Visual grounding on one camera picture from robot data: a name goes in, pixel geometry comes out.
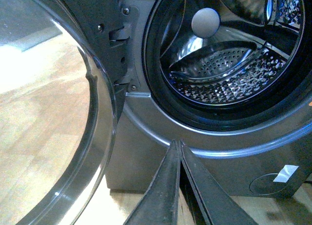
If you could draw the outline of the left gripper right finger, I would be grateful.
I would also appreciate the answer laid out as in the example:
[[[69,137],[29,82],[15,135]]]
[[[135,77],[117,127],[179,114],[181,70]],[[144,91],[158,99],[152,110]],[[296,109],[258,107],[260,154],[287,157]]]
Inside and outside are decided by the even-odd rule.
[[[220,186],[198,157],[182,141],[180,189],[196,225],[255,225],[250,217]]]

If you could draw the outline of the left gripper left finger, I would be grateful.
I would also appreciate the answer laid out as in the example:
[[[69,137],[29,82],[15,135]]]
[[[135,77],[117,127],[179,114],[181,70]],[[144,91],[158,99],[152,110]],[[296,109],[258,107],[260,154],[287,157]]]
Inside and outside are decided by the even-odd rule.
[[[126,225],[176,225],[179,199],[180,150],[173,140],[144,196]]]

